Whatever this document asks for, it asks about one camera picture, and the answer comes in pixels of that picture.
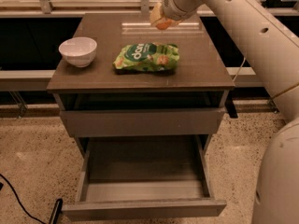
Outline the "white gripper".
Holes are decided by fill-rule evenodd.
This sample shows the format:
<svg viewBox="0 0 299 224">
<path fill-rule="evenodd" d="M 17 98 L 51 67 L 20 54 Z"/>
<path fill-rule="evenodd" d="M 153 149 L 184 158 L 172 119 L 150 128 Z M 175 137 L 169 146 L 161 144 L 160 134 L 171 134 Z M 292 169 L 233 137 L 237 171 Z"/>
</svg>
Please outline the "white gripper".
<svg viewBox="0 0 299 224">
<path fill-rule="evenodd" d="M 170 27 L 176 27 L 193 13 L 193 0 L 162 0 L 162 3 L 157 3 L 154 6 L 149 15 L 149 21 L 152 26 L 156 26 L 163 21 L 165 15 L 172 19 L 170 20 Z"/>
</svg>

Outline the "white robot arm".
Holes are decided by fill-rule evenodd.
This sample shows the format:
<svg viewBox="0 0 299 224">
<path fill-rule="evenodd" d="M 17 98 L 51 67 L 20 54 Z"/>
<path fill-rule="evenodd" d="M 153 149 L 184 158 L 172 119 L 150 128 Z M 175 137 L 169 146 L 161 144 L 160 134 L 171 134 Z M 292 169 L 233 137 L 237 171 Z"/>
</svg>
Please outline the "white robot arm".
<svg viewBox="0 0 299 224">
<path fill-rule="evenodd" d="M 162 0 L 153 26 L 168 28 L 208 6 L 286 120 L 268 145 L 255 189 L 252 224 L 299 224 L 299 38 L 255 0 Z"/>
</svg>

